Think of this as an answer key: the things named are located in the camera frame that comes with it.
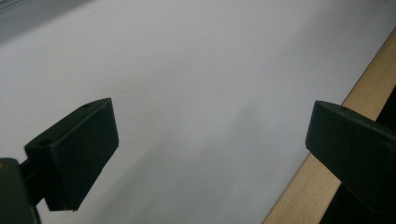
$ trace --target white sheet of paper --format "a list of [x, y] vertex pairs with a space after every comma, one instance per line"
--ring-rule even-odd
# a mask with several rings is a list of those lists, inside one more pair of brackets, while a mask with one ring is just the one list
[[120, 147], [50, 223], [261, 223], [315, 100], [341, 104], [394, 1], [32, 0], [0, 11], [0, 156], [112, 97]]

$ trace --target black plastic part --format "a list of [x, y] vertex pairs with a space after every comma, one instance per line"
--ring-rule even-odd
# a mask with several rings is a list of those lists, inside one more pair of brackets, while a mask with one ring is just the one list
[[0, 223], [40, 223], [35, 206], [29, 201], [18, 162], [0, 159]]
[[305, 143], [372, 212], [396, 210], [396, 132], [343, 106], [317, 101]]
[[46, 180], [29, 160], [24, 161], [20, 168], [30, 202], [37, 205], [44, 197]]
[[[396, 132], [396, 89], [387, 100], [376, 120]], [[377, 214], [366, 208], [352, 195], [344, 185], [335, 193], [329, 208], [326, 210], [320, 224], [394, 224], [396, 216], [393, 213]]]
[[78, 210], [118, 145], [110, 98], [81, 106], [27, 144], [49, 210]]

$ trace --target wooden edge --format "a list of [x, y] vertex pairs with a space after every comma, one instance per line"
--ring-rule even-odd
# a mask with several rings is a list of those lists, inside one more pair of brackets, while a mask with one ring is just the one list
[[[375, 55], [343, 106], [375, 120], [396, 85], [396, 29]], [[340, 181], [309, 154], [262, 224], [317, 224]]]

